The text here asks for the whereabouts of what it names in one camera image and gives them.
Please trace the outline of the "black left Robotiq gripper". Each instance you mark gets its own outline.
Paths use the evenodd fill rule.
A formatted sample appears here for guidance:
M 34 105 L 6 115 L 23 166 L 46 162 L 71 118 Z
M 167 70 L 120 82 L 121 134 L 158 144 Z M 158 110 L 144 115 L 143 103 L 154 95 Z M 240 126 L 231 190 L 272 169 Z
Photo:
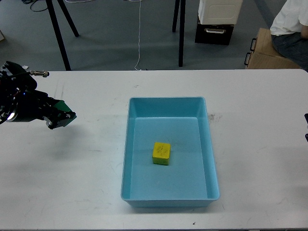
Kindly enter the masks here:
M 49 129 L 66 127 L 75 119 L 75 112 L 63 100 L 49 97 L 38 90 L 19 90 L 1 101 L 0 121 L 31 122 L 45 120 Z

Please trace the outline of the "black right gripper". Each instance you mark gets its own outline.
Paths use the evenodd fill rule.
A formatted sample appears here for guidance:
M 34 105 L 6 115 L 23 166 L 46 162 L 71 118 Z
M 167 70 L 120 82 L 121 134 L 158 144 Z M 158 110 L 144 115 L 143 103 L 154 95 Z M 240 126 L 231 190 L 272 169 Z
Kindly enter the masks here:
M 306 113 L 306 114 L 304 115 L 304 117 L 305 117 L 305 120 L 306 120 L 306 122 L 307 122 L 307 124 L 308 124 L 308 113 Z M 305 135 L 305 138 L 306 138 L 306 140 L 307 140 L 307 142 L 308 142 L 308 134 Z

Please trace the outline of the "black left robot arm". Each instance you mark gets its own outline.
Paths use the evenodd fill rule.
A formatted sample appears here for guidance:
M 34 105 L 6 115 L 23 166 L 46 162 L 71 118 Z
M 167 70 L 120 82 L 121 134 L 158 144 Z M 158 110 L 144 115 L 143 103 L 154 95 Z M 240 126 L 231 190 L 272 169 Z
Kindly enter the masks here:
M 49 129 L 66 127 L 77 115 L 63 100 L 36 90 L 33 76 L 48 77 L 47 71 L 26 71 L 6 61 L 0 68 L 0 122 L 43 120 Z

